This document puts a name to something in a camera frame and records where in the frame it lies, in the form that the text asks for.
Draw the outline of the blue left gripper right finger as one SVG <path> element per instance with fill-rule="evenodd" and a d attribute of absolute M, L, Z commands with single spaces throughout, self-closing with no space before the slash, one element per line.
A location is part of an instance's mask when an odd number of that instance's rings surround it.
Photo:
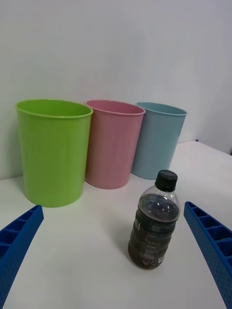
<path fill-rule="evenodd" d="M 189 201 L 184 206 L 184 217 L 226 308 L 232 308 L 232 231 Z"/>

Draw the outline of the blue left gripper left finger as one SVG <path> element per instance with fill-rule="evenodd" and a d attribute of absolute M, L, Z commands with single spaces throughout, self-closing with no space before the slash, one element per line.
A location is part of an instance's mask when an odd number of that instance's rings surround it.
<path fill-rule="evenodd" d="M 4 306 L 18 270 L 43 220 L 43 209 L 36 205 L 0 231 L 0 308 Z"/>

